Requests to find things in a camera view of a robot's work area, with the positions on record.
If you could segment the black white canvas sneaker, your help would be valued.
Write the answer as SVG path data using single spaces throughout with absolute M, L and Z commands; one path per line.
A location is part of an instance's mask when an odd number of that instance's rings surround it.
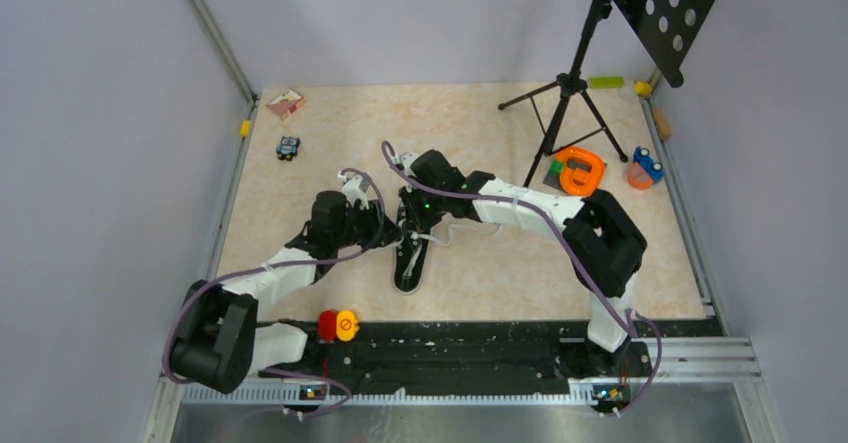
M 410 214 L 404 203 L 398 205 L 397 226 L 402 231 L 402 238 L 395 248 L 395 265 L 393 282 L 396 290 L 404 295 L 410 295 L 421 285 L 423 267 L 430 242 L 418 232 L 409 218 Z

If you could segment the white shoelace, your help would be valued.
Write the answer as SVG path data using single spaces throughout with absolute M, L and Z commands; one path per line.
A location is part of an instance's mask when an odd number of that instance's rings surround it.
M 424 233 L 417 232 L 417 231 L 411 232 L 410 239 L 413 243 L 417 243 L 420 240 L 424 240 L 424 241 L 427 241 L 427 242 L 436 243 L 440 247 L 448 247 L 453 243 L 453 241 L 455 239 L 455 231 L 457 229 L 471 230 L 471 231 L 474 231 L 474 232 L 477 232 L 477 233 L 480 233 L 480 234 L 483 234 L 483 235 L 486 235 L 486 236 L 494 236 L 494 235 L 498 235 L 502 231 L 502 224 L 496 224 L 492 231 L 486 231 L 483 227 L 477 227 L 477 226 L 472 226 L 472 225 L 468 225 L 468 224 L 451 223 L 446 227 L 446 237 L 447 237 L 446 240 L 440 240 L 439 238 L 437 238 L 433 235 L 424 234 Z M 412 277 L 413 269 L 414 269 L 418 259 L 420 258 L 420 255 L 422 254 L 423 251 L 424 251 L 423 245 L 420 245 L 420 249 L 416 249 L 416 250 L 413 251 L 413 256 L 411 257 L 410 262 L 406 265 L 403 272 L 401 273 L 401 276 L 404 279 L 408 279 L 408 278 Z

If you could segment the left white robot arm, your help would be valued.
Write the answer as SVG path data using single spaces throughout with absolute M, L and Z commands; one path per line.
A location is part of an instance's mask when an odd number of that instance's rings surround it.
M 362 255 L 400 237 L 379 201 L 336 190 L 319 193 L 310 219 L 268 261 L 189 287 L 165 344 L 164 372 L 176 383 L 224 394 L 281 363 L 297 376 L 314 373 L 321 351 L 308 341 L 308 332 L 297 323 L 267 323 L 265 317 L 279 301 L 344 262 L 341 250 L 355 248 Z

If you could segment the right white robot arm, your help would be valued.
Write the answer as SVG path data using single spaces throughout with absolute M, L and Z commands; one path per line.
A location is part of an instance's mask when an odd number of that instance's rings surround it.
M 624 343 L 636 335 L 630 316 L 632 294 L 647 240 L 611 193 L 552 195 L 487 172 L 463 174 L 436 150 L 398 155 L 383 142 L 381 152 L 405 183 L 400 196 L 409 231 L 425 234 L 451 216 L 556 240 L 591 293 L 589 367 L 600 375 L 612 375 L 626 363 Z

